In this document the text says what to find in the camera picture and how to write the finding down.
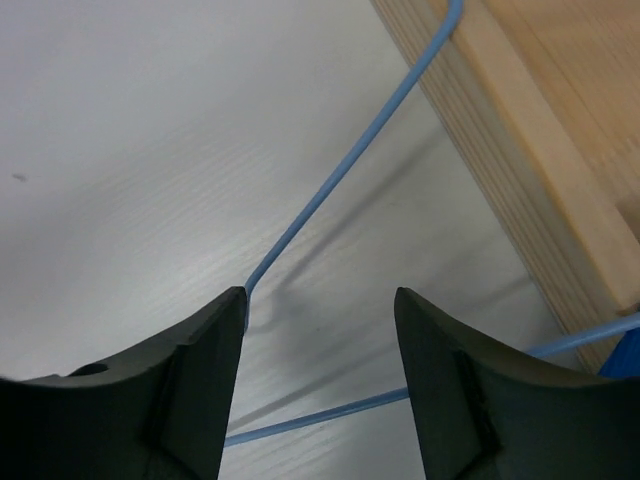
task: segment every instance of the wooden edge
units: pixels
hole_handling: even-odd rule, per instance
[[[635,310],[640,301],[640,244],[484,2],[466,2],[453,41],[528,154],[618,313]]]

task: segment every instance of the wooden board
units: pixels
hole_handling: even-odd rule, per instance
[[[409,63],[447,9],[373,3]],[[640,2],[468,0],[422,87],[564,329],[636,309]]]

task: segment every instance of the blue wire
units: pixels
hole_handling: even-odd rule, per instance
[[[631,330],[640,328],[640,313],[635,313],[628,317],[621,318],[606,325],[601,325],[584,332],[580,332],[574,335],[566,335],[560,340],[542,345],[540,347],[534,347],[527,353],[533,357],[543,358],[558,353],[571,350],[587,343],[597,342],[603,340],[612,335],[625,333]],[[381,407],[390,403],[399,402],[409,398],[409,390],[407,387],[392,390],[390,392],[375,395],[373,397],[365,398],[364,400],[358,400],[357,402],[348,403],[340,407],[331,408],[329,410],[323,410],[321,412],[313,413],[311,415],[305,415],[303,417],[297,417],[286,422],[276,423],[267,427],[258,428],[257,430],[251,430],[249,432],[238,433],[227,437],[224,446],[231,447],[234,445],[240,445],[243,443],[252,442],[261,438],[271,437],[280,433],[290,432],[291,430],[297,430],[299,428],[308,427],[318,423],[324,423],[336,418],[345,417],[364,410],[370,410],[372,408]]]
[[[398,109],[402,101],[409,94],[411,89],[418,83],[420,77],[425,72],[427,67],[431,64],[435,56],[438,54],[442,46],[447,42],[447,39],[454,31],[460,17],[462,16],[464,0],[450,0],[449,11],[442,22],[442,25],[433,36],[431,43],[426,48],[424,53],[420,56],[416,64],[411,68],[407,76],[402,80],[398,88],[393,95],[384,104],[380,113],[375,117],[371,125],[367,127],[362,136],[358,139],[356,144],[351,148],[349,153],[342,159],[335,170],[329,175],[329,178],[322,184],[318,192],[302,209],[300,214],[291,223],[289,228],[282,234],[275,245],[269,250],[266,256],[262,259],[260,264],[251,273],[249,279],[245,283],[247,295],[251,298],[251,294],[256,285],[264,274],[269,270],[269,267],[278,259],[280,254],[287,248],[287,245],[293,240],[296,234],[307,223],[309,218],[318,210],[320,205],[327,199],[333,189],[340,183],[344,176],[351,170],[351,167],[356,163],[358,158],[364,153],[367,147],[371,144],[373,139],[380,133],[382,127],[391,118],[393,113]],[[249,326],[249,313],[245,319],[245,329]]]

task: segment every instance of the small mark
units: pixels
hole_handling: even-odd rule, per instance
[[[27,183],[29,181],[29,177],[27,177],[24,173],[14,173],[11,176],[22,183]]]

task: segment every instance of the white table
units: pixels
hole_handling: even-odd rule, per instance
[[[407,70],[367,0],[5,3],[0,373],[16,378],[243,283]],[[230,432],[402,386],[398,286],[517,347],[559,335],[420,91],[256,290]],[[409,404],[228,449],[221,479],[253,478],[424,478]]]

